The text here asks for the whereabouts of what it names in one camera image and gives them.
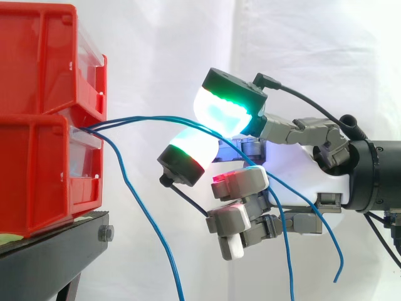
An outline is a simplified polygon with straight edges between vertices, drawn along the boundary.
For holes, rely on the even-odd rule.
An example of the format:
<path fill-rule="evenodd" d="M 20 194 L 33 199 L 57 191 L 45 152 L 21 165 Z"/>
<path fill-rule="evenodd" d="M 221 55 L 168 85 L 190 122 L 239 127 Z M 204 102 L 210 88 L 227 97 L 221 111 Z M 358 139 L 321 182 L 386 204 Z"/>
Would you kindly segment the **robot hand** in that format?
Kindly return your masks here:
<path fill-rule="evenodd" d="M 339 126 L 329 119 L 289 121 L 267 114 L 265 88 L 282 85 L 262 74 L 246 82 L 211 68 L 194 111 L 218 137 L 187 128 L 158 158 L 160 182 L 172 190 L 178 184 L 194 186 L 212 162 L 244 162 L 213 178 L 211 189 L 222 205 L 205 212 L 227 261 L 288 232 L 327 232 L 323 218 L 337 224 L 350 198 L 350 178 L 340 170 L 351 152 Z"/>

